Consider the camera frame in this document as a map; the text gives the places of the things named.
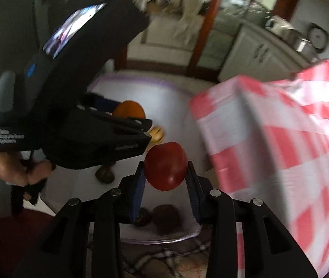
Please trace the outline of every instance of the cherry tomato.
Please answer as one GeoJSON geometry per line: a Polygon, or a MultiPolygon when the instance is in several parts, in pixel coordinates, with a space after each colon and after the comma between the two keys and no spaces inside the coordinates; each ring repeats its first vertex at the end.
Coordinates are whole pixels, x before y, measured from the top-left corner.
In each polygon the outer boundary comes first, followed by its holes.
{"type": "Polygon", "coordinates": [[[144,174],[154,188],[169,191],[182,183],[187,164],[186,153],[180,144],[176,142],[158,144],[145,156],[144,174]]]}
{"type": "Polygon", "coordinates": [[[127,118],[142,118],[145,119],[145,112],[141,105],[132,100],[126,100],[120,103],[112,113],[112,116],[127,118]]]}

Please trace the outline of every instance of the dark fruit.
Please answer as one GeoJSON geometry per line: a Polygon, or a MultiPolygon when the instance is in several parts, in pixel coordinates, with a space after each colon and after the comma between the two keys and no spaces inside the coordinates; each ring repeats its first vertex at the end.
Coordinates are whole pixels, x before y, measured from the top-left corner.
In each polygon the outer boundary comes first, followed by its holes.
{"type": "Polygon", "coordinates": [[[179,210],[173,205],[160,205],[153,209],[152,221],[159,235],[171,234],[181,228],[179,210]]]}
{"type": "Polygon", "coordinates": [[[115,180],[115,175],[109,166],[101,166],[96,172],[95,177],[100,183],[111,184],[115,180]]]}
{"type": "Polygon", "coordinates": [[[185,178],[187,156],[176,142],[158,144],[145,156],[144,174],[156,189],[169,191],[178,187],[185,178]]]}
{"type": "Polygon", "coordinates": [[[135,218],[133,223],[137,227],[145,227],[152,221],[152,214],[146,208],[140,208],[139,215],[135,218]]]}

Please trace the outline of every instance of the checkered tablecloth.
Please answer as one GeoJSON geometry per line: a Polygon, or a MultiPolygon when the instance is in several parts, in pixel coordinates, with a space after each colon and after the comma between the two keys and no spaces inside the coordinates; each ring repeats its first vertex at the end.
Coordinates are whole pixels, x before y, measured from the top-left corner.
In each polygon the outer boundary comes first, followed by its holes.
{"type": "MultiPolygon", "coordinates": [[[[197,95],[191,109],[222,191],[262,198],[306,253],[329,271],[329,61],[295,81],[246,76],[197,95]]],[[[239,277],[244,277],[238,227],[239,277]]]]}

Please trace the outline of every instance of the white table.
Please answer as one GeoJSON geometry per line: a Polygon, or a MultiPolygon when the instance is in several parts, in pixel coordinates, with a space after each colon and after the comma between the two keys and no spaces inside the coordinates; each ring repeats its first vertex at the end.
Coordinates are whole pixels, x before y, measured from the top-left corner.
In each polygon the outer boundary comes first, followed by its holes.
{"type": "MultiPolygon", "coordinates": [[[[148,77],[129,77],[119,74],[105,74],[89,87],[91,92],[116,101],[134,100],[140,103],[153,125],[164,128],[165,142],[175,141],[185,149],[188,159],[193,162],[199,175],[206,170],[206,149],[196,122],[193,119],[189,102],[193,94],[179,90],[169,82],[148,77]]],[[[122,177],[133,174],[139,161],[145,155],[118,161],[113,166],[116,176],[112,184],[101,184],[95,178],[99,166],[69,170],[57,167],[47,181],[41,194],[42,200],[54,212],[58,212],[72,197],[82,201],[96,199],[111,188],[117,187],[122,177]]],[[[164,243],[180,241],[196,236],[200,226],[195,222],[190,207],[185,181],[176,189],[161,192],[145,185],[142,206],[152,210],[162,204],[177,206],[183,221],[183,230],[172,235],[158,236],[153,224],[145,228],[121,225],[121,240],[130,243],[164,243]]]]}

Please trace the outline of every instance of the human hand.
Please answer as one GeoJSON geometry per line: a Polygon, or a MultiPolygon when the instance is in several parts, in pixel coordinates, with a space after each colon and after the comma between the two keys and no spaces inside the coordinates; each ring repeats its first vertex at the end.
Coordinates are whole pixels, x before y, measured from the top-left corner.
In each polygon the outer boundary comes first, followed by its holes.
{"type": "Polygon", "coordinates": [[[52,172],[49,160],[42,160],[32,166],[30,172],[21,164],[19,152],[0,152],[0,179],[18,186],[34,185],[47,178],[52,172]]]}

